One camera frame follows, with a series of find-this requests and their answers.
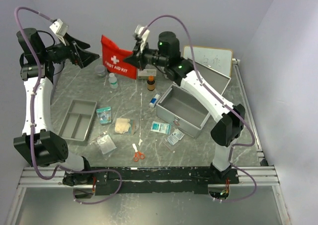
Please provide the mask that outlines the red first aid kit pouch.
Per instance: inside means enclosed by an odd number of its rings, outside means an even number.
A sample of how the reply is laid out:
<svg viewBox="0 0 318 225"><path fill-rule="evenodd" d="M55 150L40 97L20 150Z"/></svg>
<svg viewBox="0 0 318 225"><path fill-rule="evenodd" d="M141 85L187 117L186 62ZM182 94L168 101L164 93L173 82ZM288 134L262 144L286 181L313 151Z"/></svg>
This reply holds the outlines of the red first aid kit pouch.
<svg viewBox="0 0 318 225"><path fill-rule="evenodd" d="M102 63L111 73L123 75L131 79L137 78L137 69L124 62L124 59L132 54L132 51L119 48L105 35L101 36L101 45Z"/></svg>

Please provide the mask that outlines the teal bandage packet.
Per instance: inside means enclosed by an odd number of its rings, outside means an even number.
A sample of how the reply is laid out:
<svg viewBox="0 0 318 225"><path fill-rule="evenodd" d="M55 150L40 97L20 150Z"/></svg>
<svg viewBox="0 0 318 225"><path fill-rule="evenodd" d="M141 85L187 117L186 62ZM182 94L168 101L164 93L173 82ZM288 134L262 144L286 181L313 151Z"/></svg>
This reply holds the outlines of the teal bandage packet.
<svg viewBox="0 0 318 225"><path fill-rule="evenodd" d="M96 109L96 114L101 125L107 125L112 122L111 107Z"/></svg>

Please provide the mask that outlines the orange handled scissors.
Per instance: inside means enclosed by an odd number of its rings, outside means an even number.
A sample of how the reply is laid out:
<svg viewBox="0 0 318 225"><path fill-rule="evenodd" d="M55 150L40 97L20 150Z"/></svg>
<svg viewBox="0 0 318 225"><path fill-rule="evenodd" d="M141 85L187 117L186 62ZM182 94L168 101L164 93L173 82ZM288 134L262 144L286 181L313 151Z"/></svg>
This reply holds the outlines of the orange handled scissors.
<svg viewBox="0 0 318 225"><path fill-rule="evenodd" d="M133 157L134 162L138 162L139 160L145 159L145 155L142 152L138 151L136 144L132 144L132 146L135 151L135 154Z"/></svg>

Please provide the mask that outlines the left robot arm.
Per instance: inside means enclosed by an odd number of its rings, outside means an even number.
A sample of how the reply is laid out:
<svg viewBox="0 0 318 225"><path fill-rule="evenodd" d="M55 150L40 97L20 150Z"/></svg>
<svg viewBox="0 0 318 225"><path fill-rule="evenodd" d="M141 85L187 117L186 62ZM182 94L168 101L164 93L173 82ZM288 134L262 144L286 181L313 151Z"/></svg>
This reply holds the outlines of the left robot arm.
<svg viewBox="0 0 318 225"><path fill-rule="evenodd" d="M54 84L54 64L70 60L81 69L99 58L88 51L90 45L66 33L60 42L46 47L35 28L25 28L16 36L23 53L19 62L20 76L26 92L26 116L21 136L13 145L35 171L39 167L63 169L63 184L86 185L93 173L88 160L69 152L66 140L55 134L51 124L51 92Z"/></svg>

